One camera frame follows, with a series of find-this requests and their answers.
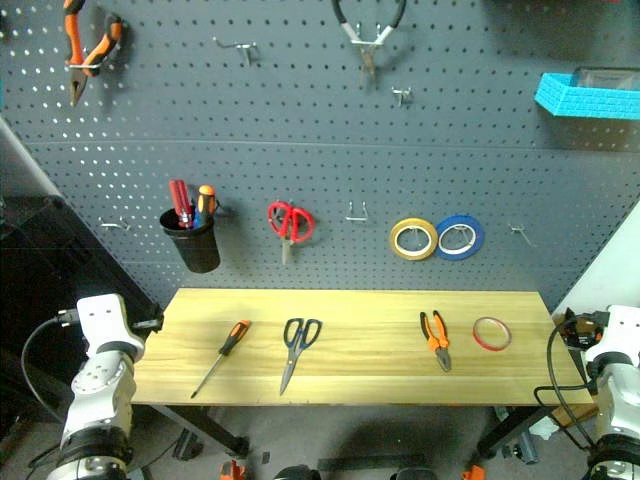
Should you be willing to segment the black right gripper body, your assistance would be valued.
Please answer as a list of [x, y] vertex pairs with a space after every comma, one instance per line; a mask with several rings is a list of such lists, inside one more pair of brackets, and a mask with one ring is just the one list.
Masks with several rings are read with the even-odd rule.
[[570, 349], [589, 349], [600, 342], [604, 328], [608, 325], [608, 313], [595, 311], [575, 314], [567, 308], [564, 320], [569, 321], [562, 330], [562, 337]]

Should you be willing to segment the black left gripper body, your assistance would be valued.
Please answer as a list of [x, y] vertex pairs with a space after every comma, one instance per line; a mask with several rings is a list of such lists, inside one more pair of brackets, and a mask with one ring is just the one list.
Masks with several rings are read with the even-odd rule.
[[143, 320], [134, 321], [130, 328], [138, 336], [149, 336], [162, 330], [164, 324], [164, 311], [156, 304]]

